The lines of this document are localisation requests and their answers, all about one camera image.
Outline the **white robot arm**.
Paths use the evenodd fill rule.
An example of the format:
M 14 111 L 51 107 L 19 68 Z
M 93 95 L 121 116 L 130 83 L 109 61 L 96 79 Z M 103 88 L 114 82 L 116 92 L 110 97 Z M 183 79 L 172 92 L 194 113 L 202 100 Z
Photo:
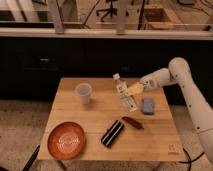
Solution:
M 190 66 L 182 57 L 175 57 L 167 68 L 143 76 L 125 91 L 132 96 L 143 91 L 178 84 L 183 94 L 192 123 L 207 159 L 213 164 L 213 108 L 195 84 Z

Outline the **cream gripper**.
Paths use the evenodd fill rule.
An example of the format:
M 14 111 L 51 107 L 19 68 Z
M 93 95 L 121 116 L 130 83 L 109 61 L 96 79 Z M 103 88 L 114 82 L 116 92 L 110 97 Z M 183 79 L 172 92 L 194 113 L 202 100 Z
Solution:
M 139 94 L 140 92 L 145 90 L 153 90 L 156 88 L 156 81 L 149 76 L 144 76 L 140 79 L 140 83 L 137 82 L 129 87 L 129 90 L 125 92 L 125 96 L 133 96 Z

